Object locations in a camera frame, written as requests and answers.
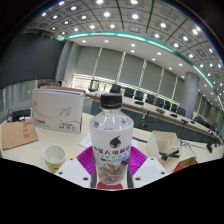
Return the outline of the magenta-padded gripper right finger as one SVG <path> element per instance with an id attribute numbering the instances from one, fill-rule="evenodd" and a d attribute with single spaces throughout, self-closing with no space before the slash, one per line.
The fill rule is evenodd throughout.
<path id="1" fill-rule="evenodd" d="M 128 169 L 128 187 L 140 188 L 159 180 L 168 173 L 155 157 L 147 157 L 131 147 Z"/>

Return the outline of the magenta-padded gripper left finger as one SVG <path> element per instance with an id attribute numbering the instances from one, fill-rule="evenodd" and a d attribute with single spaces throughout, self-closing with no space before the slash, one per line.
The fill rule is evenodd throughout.
<path id="1" fill-rule="evenodd" d="M 55 175 L 84 188 L 94 187 L 96 172 L 92 148 L 86 148 L 77 157 L 69 157 Z"/>

